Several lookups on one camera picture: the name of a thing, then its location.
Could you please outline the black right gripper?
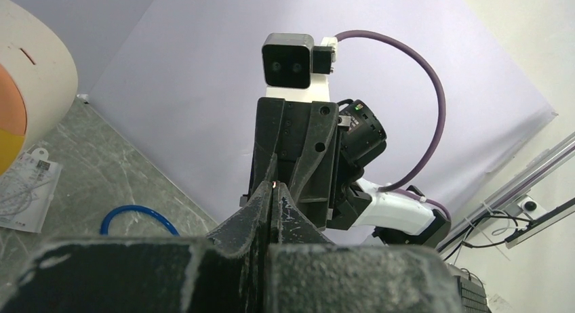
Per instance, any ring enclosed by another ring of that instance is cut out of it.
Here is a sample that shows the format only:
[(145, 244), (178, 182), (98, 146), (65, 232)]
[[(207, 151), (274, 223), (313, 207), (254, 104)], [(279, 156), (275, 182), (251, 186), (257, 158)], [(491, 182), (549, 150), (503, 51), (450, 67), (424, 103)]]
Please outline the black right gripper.
[(260, 98), (245, 205), (263, 181), (284, 183), (296, 207), (320, 230), (334, 202), (339, 107), (333, 102)]

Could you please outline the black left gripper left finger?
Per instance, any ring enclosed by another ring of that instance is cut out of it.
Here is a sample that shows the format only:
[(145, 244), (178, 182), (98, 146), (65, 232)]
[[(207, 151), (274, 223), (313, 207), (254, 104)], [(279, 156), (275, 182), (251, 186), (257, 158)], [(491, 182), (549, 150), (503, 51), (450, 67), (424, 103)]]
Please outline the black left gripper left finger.
[(205, 236), (61, 238), (18, 277), (2, 312), (261, 312), (273, 185)]

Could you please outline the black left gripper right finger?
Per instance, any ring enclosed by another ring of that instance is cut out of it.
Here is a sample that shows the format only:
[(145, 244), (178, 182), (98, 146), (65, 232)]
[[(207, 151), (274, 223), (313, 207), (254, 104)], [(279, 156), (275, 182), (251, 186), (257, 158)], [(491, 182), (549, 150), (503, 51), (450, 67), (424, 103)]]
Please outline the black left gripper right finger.
[(265, 268), (266, 312), (461, 312), (456, 282), (427, 247), (338, 246), (273, 189)]

